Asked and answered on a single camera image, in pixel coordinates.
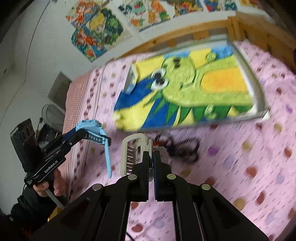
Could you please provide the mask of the person's left hand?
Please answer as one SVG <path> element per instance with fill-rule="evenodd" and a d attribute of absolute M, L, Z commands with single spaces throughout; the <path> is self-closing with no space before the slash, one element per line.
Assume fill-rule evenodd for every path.
<path fill-rule="evenodd" d="M 46 193 L 46 190 L 49 190 L 49 188 L 53 187 L 53 192 L 55 196 L 63 196 L 66 192 L 66 182 L 63 179 L 61 172 L 59 169 L 56 169 L 54 172 L 54 178 L 53 180 L 44 181 L 42 183 L 39 183 L 37 185 L 33 186 L 33 189 L 37 192 L 37 194 L 41 197 L 47 197 L 48 194 Z"/>

